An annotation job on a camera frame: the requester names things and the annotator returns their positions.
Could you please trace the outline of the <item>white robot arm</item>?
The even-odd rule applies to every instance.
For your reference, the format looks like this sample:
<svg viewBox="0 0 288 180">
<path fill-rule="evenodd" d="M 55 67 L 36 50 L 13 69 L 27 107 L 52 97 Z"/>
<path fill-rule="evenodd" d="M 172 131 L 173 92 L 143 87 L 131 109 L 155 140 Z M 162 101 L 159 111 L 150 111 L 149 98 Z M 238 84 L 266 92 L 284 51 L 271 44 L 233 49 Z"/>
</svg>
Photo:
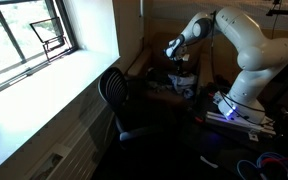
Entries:
<svg viewBox="0 0 288 180">
<path fill-rule="evenodd" d="M 241 72 L 230 91 L 218 104 L 226 119 L 238 115 L 244 121 L 261 124 L 265 120 L 264 107 L 257 97 L 264 87 L 288 64 L 288 38 L 267 38 L 259 25 L 241 10 L 224 7 L 215 16 L 199 12 L 164 49 L 172 61 L 181 61 L 186 46 L 210 35 L 222 33 L 237 51 Z"/>
</svg>

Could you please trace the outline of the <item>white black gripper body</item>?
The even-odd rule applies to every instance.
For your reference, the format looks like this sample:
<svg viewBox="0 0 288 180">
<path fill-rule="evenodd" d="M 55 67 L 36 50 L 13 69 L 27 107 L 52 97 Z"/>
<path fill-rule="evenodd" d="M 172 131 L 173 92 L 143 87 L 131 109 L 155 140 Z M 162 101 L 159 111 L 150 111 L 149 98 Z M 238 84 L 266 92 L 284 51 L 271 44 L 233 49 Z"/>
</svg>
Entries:
<svg viewBox="0 0 288 180">
<path fill-rule="evenodd" d="M 172 61 L 187 61 L 188 54 L 186 50 L 185 37 L 180 34 L 168 43 L 168 46 L 164 49 L 164 54 Z"/>
</svg>

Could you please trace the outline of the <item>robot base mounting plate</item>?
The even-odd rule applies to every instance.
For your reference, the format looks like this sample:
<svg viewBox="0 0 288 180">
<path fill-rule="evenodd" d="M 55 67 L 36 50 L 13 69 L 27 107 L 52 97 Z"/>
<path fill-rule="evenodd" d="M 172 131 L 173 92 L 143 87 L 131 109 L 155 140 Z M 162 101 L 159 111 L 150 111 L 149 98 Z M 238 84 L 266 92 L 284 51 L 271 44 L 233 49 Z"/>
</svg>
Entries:
<svg viewBox="0 0 288 180">
<path fill-rule="evenodd" d="M 271 119 L 268 119 L 267 125 L 254 125 L 235 115 L 227 120 L 222 114 L 208 111 L 206 113 L 205 122 L 208 124 L 245 132 L 248 134 L 249 139 L 255 142 L 259 141 L 259 136 L 272 138 L 276 135 Z"/>
</svg>

